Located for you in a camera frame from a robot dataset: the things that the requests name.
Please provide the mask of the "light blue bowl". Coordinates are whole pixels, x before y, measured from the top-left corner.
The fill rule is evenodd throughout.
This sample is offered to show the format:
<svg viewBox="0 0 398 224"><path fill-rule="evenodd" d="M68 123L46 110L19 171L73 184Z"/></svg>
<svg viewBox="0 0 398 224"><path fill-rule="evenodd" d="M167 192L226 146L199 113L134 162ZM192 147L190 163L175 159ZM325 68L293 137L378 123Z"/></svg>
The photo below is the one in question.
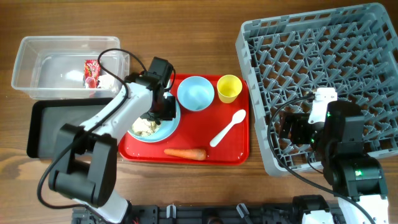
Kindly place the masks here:
<svg viewBox="0 0 398 224"><path fill-rule="evenodd" d="M206 109L212 104L214 97L214 87L204 77L188 77L179 84L177 89L179 103L190 111Z"/></svg>

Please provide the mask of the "white tissue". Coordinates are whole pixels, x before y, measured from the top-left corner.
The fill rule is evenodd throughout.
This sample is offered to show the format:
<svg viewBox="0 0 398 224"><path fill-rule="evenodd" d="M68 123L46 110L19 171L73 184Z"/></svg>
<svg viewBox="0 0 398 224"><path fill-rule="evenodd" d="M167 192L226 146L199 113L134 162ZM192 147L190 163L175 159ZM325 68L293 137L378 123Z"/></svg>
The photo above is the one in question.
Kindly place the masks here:
<svg viewBox="0 0 398 224"><path fill-rule="evenodd" d="M97 88L111 89L114 85L115 78L109 74L105 74L100 75L97 81Z"/></svg>

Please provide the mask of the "yellow plastic cup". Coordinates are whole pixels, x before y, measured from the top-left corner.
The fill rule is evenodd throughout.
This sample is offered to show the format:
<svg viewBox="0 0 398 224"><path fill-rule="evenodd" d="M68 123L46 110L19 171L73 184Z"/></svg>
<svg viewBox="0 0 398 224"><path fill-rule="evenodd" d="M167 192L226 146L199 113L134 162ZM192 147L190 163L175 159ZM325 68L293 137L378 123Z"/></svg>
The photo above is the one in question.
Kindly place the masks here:
<svg viewBox="0 0 398 224"><path fill-rule="evenodd" d="M241 93L243 84L237 76L224 75L218 80L216 88L223 103L232 103Z"/></svg>

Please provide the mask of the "red snack wrapper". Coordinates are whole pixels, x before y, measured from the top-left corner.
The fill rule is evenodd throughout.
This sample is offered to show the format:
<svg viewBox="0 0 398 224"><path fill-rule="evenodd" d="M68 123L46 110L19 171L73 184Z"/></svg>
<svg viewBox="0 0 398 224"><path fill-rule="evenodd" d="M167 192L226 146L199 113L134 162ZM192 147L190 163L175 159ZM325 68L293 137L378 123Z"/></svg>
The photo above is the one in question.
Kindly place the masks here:
<svg viewBox="0 0 398 224"><path fill-rule="evenodd" d="M97 60L86 60L84 69L85 88L97 88L100 75L100 65Z"/></svg>

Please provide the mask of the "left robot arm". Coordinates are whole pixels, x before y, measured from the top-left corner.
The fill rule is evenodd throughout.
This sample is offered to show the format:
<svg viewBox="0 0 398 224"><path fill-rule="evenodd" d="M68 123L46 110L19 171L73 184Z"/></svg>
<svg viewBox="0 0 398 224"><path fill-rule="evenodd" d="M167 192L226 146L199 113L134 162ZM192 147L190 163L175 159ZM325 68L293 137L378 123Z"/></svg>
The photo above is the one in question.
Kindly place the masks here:
<svg viewBox="0 0 398 224"><path fill-rule="evenodd" d="M75 200L107 223L133 223L130 201L114 189L118 144L137 118L171 121L176 99L165 96L174 73L167 60L155 57L149 69L126 83L99 113L79 126L63 125L57 135L52 163L42 176L49 189Z"/></svg>

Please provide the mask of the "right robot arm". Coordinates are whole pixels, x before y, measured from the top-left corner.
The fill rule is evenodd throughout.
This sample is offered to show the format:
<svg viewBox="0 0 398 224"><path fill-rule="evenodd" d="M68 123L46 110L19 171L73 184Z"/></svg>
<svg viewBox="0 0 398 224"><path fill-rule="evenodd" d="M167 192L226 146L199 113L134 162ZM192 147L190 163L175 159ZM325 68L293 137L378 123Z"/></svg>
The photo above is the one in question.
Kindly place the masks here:
<svg viewBox="0 0 398 224"><path fill-rule="evenodd" d="M364 151L364 116L348 101L331 101L321 120L282 108L280 138L308 144L319 153L329 193L338 199L346 223L388 223L387 184L379 161Z"/></svg>

